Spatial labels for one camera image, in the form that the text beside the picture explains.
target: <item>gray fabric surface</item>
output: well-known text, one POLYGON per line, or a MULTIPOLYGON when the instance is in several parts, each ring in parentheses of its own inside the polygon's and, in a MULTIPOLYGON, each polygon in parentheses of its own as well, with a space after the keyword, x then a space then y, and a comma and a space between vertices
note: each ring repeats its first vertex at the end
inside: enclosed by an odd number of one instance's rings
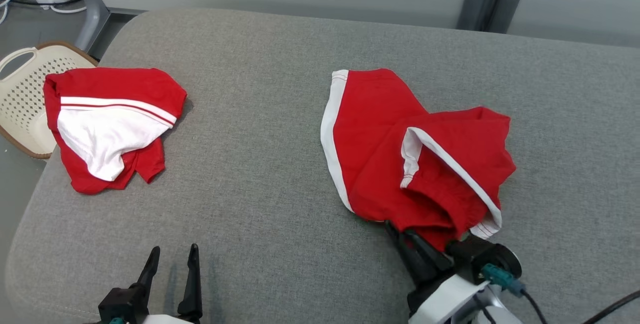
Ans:
MULTIPOLYGON (((379 224, 341 204, 320 146, 331 72, 389 68, 429 111, 512 117, 501 191, 523 281, 550 322, 640 287, 640 51, 476 32, 175 9, 128 23, 101 66, 160 68, 189 93, 166 171, 74 192, 56 152, 14 238, 7 290, 30 322, 98 320, 162 247, 150 310, 174 313, 189 245, 203 323, 406 322, 409 276, 379 224)), ((522 299, 505 297, 524 322, 522 299)), ((635 322, 636 302, 606 322, 635 322)))

